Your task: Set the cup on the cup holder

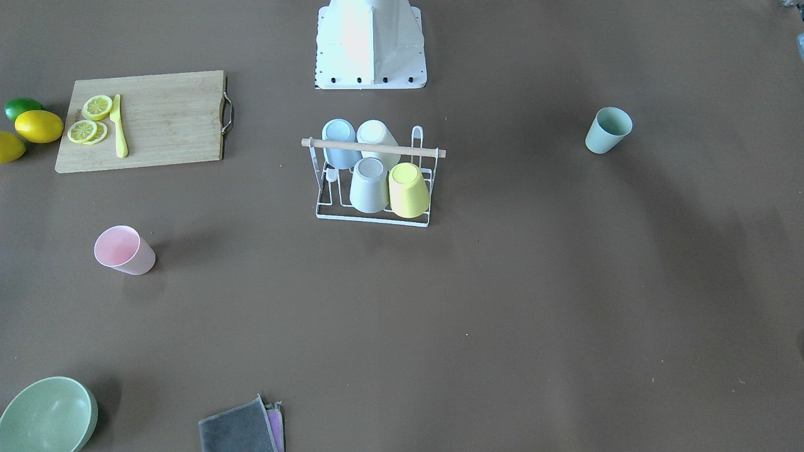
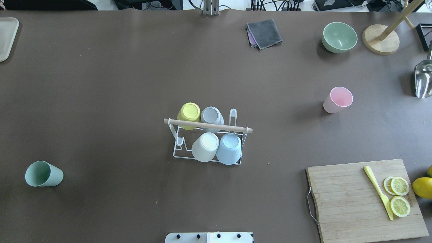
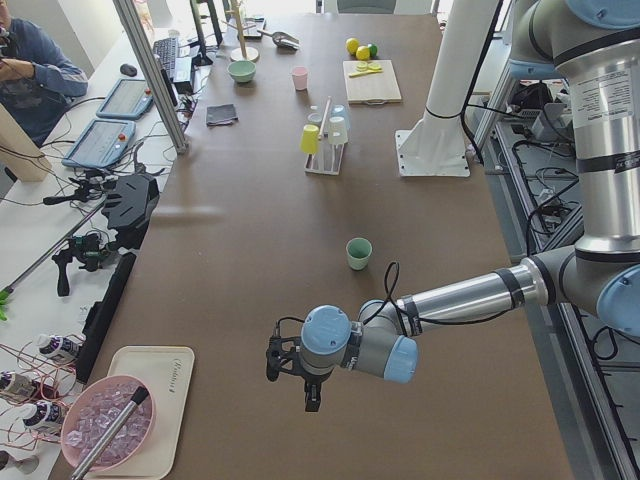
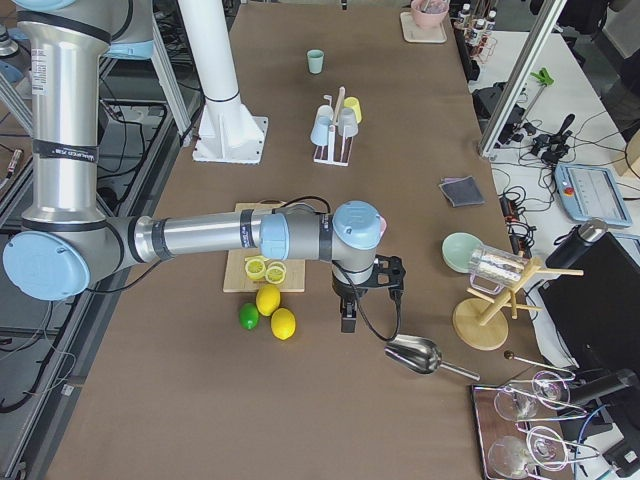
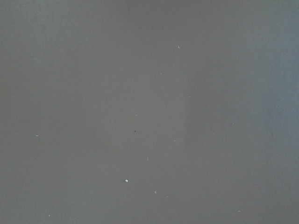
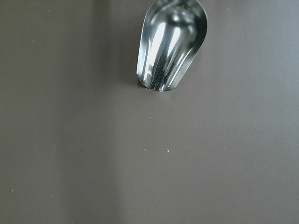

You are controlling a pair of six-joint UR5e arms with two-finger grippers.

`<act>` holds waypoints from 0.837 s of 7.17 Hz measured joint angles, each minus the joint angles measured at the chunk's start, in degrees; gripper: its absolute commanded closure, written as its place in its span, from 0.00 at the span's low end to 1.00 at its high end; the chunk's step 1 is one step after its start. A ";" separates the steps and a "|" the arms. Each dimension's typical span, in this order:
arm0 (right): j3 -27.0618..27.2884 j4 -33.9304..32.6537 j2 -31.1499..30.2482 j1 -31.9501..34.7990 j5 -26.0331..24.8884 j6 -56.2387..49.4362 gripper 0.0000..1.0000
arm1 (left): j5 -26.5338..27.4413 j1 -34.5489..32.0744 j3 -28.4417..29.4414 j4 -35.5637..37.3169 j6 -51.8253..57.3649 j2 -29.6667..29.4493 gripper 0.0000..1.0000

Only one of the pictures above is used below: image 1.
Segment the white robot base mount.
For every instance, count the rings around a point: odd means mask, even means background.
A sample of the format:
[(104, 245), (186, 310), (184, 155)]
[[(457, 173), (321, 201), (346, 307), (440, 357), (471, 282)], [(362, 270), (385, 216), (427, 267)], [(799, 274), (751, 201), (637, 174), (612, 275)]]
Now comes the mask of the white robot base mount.
[(422, 14), (408, 1), (331, 1), (318, 10), (316, 43), (316, 89), (426, 86)]

